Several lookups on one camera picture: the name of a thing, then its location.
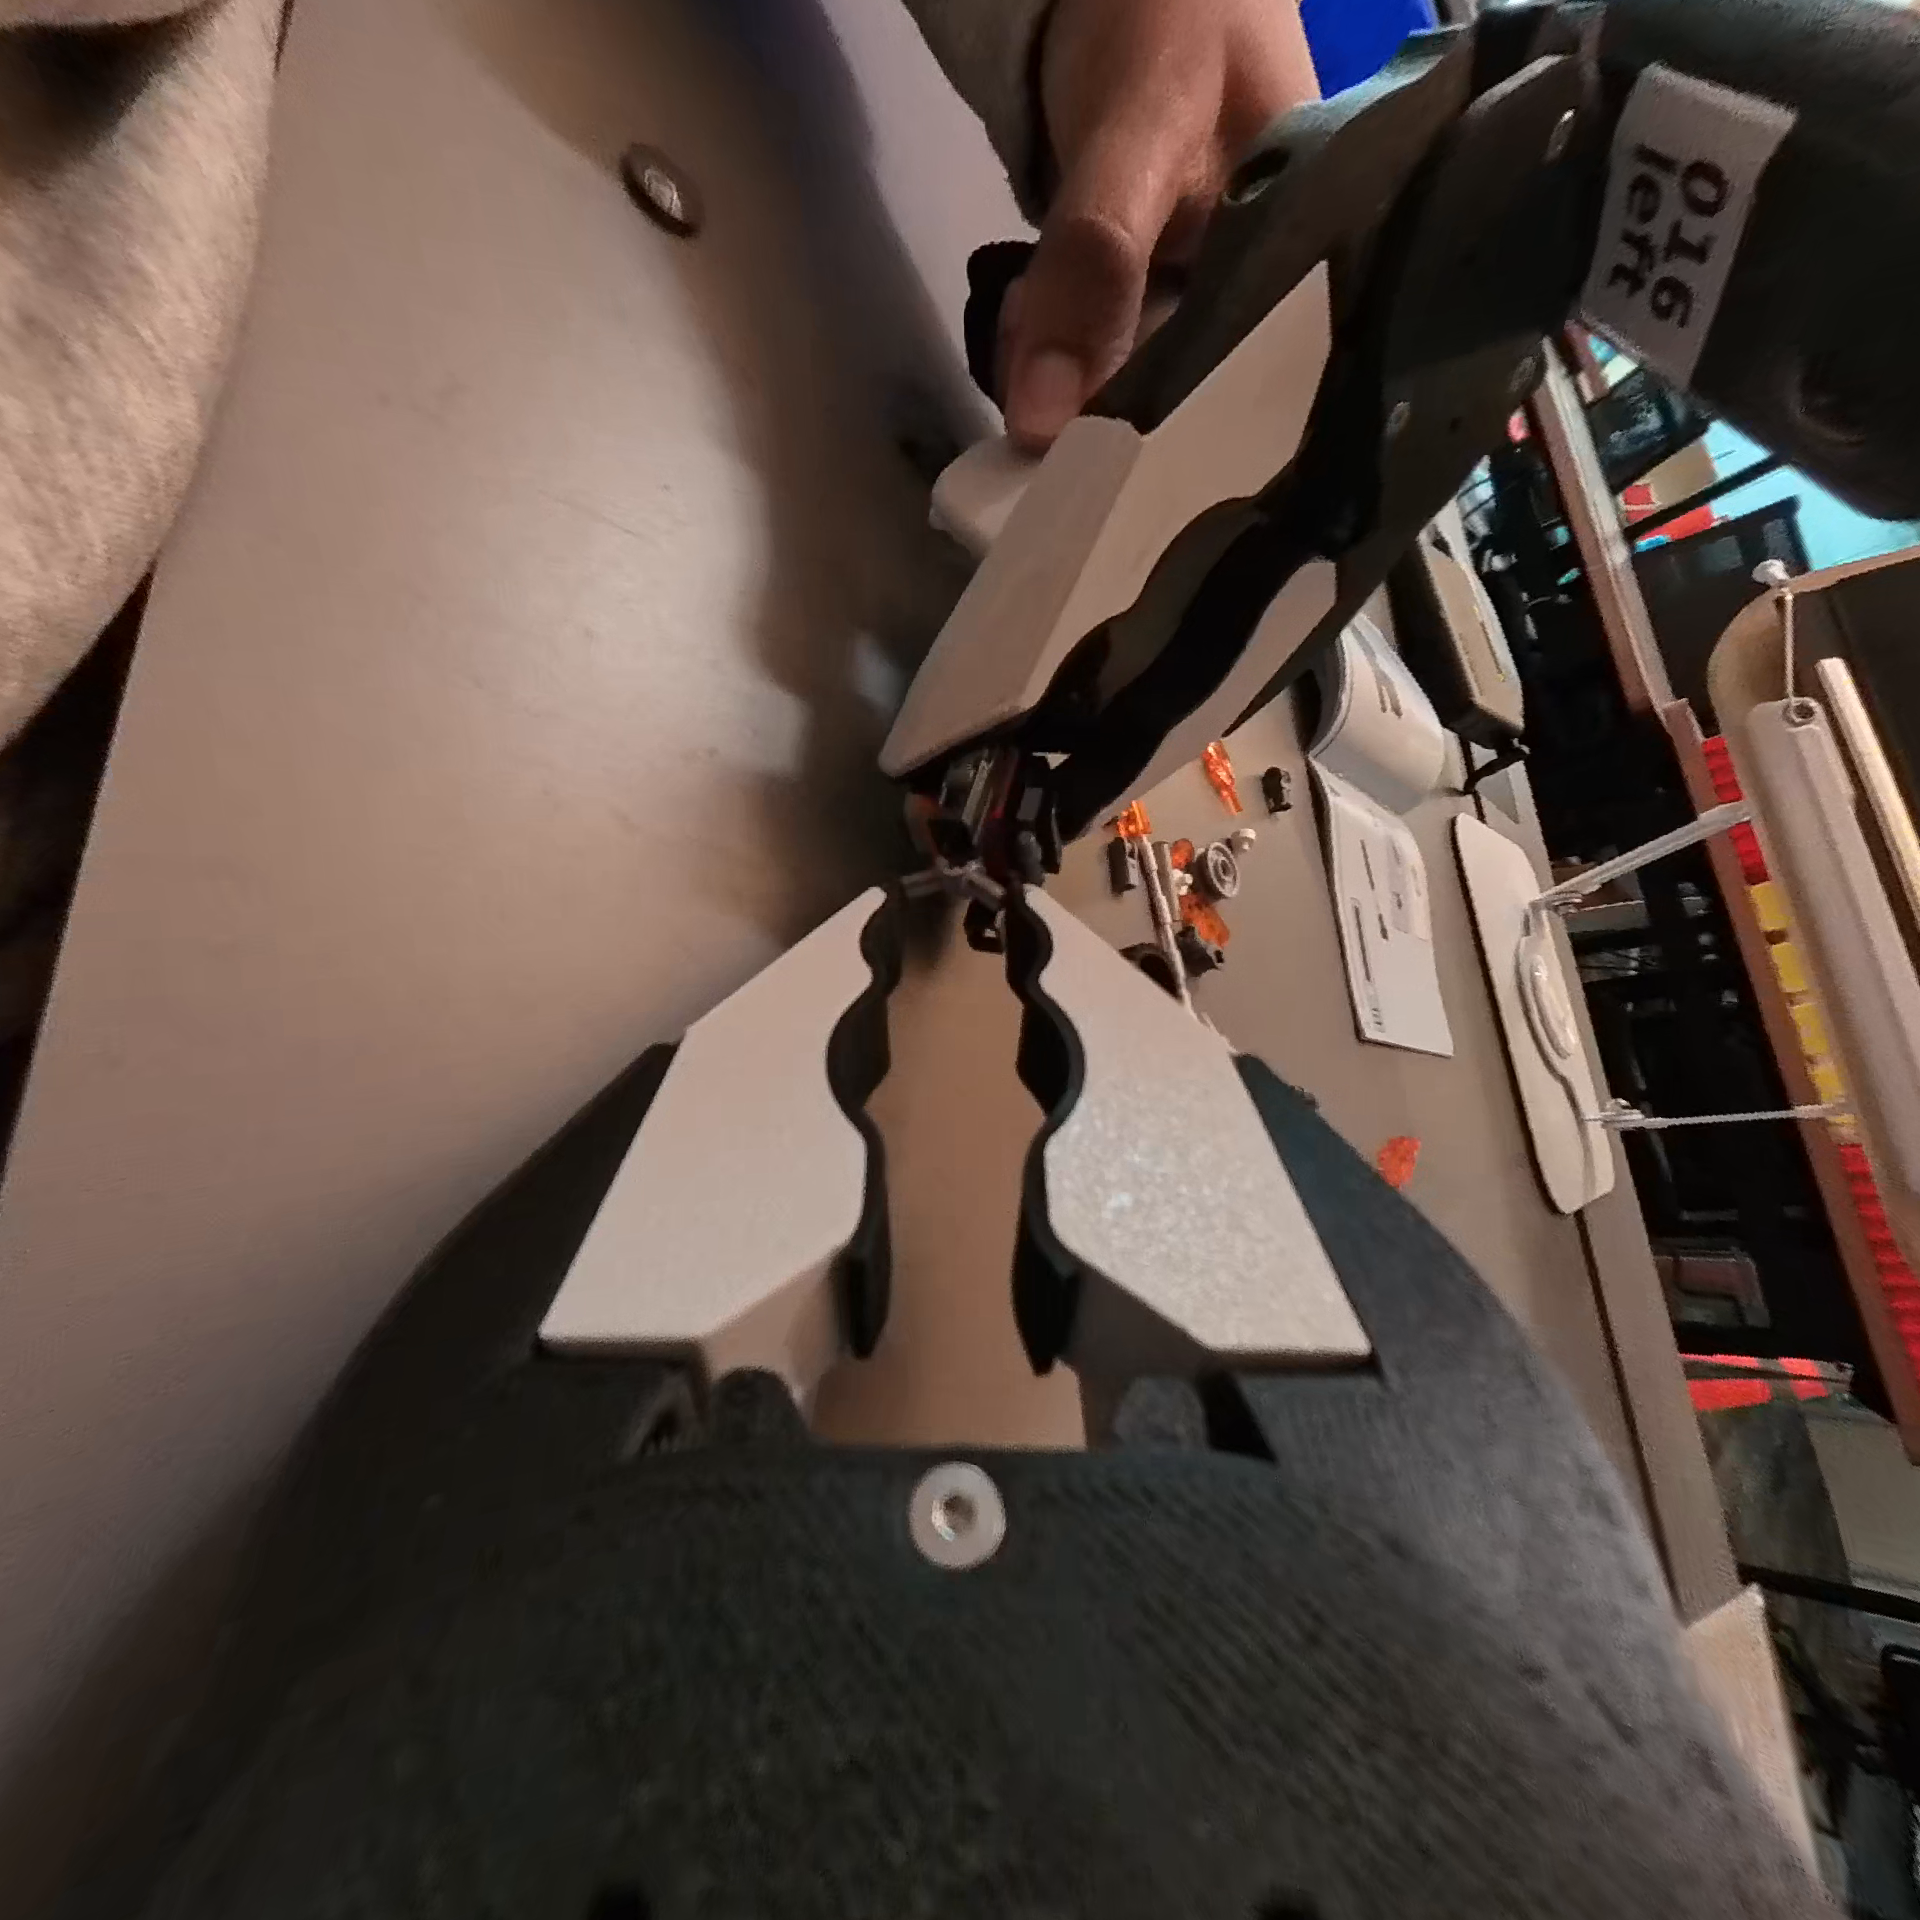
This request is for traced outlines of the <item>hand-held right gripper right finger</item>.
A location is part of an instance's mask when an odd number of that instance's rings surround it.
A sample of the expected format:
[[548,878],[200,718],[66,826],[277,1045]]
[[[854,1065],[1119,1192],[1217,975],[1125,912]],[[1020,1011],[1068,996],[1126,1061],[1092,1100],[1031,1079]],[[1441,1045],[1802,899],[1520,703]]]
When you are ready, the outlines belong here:
[[1373,1343],[1238,1055],[1051,893],[1009,899],[1021,1157],[1013,1307],[1035,1375],[1353,1372]]

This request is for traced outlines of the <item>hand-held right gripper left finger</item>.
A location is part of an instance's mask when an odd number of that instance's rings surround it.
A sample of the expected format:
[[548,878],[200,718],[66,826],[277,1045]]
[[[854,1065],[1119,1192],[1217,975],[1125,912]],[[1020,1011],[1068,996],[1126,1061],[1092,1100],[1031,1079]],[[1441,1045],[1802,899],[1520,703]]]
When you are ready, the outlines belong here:
[[548,1352],[868,1358],[892,1303],[887,1144],[898,889],[871,889],[685,1028],[560,1293]]

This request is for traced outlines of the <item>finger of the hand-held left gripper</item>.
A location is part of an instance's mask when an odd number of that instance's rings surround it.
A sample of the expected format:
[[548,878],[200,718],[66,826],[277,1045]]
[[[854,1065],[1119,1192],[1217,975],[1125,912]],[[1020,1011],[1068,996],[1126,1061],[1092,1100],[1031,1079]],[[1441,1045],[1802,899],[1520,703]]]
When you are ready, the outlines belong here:
[[1283,474],[1329,350],[1334,296],[1321,261],[1162,423],[1068,420],[908,687],[881,773],[908,780],[1031,718],[1068,652],[1138,603],[1207,508],[1251,501]]
[[1223,560],[1167,647],[1060,763],[1051,792],[1062,837],[1082,840],[1229,738],[1286,682],[1334,609],[1334,560],[1309,558],[1283,589],[1258,589],[1249,566]]

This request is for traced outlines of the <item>black lego model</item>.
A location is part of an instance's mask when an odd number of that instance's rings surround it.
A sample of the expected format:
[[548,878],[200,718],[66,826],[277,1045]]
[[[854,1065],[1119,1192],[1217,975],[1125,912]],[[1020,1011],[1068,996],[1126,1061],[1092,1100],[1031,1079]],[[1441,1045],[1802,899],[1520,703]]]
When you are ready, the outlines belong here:
[[965,939],[980,953],[1005,953],[1009,901],[1047,890],[1062,871],[1064,837],[1054,798],[1054,767],[1047,755],[1009,745],[968,747],[945,763],[912,773],[904,785],[904,826],[916,863],[908,871],[945,860],[980,863],[1002,881],[1001,913],[968,909]]

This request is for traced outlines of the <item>lego instruction booklet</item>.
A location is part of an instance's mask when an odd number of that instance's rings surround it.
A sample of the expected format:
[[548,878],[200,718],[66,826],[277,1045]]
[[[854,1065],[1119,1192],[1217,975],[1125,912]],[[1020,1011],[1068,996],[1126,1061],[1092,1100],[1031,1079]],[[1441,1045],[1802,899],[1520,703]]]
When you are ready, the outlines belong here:
[[1312,693],[1307,770],[1360,1039],[1447,1061],[1434,890],[1410,826],[1444,789],[1447,732],[1365,615],[1323,652]]

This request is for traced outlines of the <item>person's left hand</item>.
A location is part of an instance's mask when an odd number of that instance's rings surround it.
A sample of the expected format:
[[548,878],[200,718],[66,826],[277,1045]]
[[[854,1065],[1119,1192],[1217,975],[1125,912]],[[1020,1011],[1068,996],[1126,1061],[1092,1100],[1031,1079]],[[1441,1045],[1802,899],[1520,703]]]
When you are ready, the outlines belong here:
[[1042,223],[1001,319],[1009,440],[1042,454],[1181,301],[1253,136],[1318,99],[1298,3],[1051,3]]

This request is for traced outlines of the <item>black power adapter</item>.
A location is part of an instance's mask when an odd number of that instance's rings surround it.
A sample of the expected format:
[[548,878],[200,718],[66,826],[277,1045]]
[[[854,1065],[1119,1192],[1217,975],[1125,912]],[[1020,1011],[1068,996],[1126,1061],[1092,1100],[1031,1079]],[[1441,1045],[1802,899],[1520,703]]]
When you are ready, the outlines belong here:
[[1522,752],[1527,698],[1500,609],[1441,522],[1393,566],[1385,597],[1405,667],[1441,727],[1503,762]]

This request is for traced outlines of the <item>round metal desk cap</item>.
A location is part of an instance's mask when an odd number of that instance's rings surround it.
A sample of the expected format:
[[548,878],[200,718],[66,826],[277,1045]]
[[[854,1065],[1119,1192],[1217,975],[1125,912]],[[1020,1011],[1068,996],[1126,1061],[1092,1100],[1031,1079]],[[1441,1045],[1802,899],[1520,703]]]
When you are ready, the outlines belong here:
[[620,183],[637,213],[674,239],[700,239],[710,207],[692,172],[646,140],[633,140],[617,159]]

